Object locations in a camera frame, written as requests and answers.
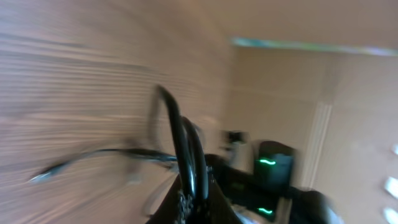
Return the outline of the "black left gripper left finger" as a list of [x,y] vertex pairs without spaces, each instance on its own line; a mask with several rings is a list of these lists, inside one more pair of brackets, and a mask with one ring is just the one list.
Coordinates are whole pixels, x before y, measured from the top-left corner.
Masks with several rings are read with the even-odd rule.
[[162,203],[146,224],[184,224],[187,222],[187,196],[179,175],[167,192]]

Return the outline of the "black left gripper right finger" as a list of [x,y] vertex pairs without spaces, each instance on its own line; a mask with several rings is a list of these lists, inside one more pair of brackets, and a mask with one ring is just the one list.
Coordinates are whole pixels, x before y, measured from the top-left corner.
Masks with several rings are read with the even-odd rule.
[[212,175],[208,177],[208,197],[199,201],[198,222],[202,224],[242,224]]

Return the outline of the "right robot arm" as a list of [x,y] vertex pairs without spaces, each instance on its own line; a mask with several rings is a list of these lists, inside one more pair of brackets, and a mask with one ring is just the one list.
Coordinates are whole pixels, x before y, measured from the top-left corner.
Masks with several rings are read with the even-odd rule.
[[256,144],[251,174],[235,169],[219,155],[205,156],[223,195],[231,203],[274,222],[279,199],[285,198],[292,202],[289,223],[343,223],[325,195],[291,186],[296,149],[277,141]]

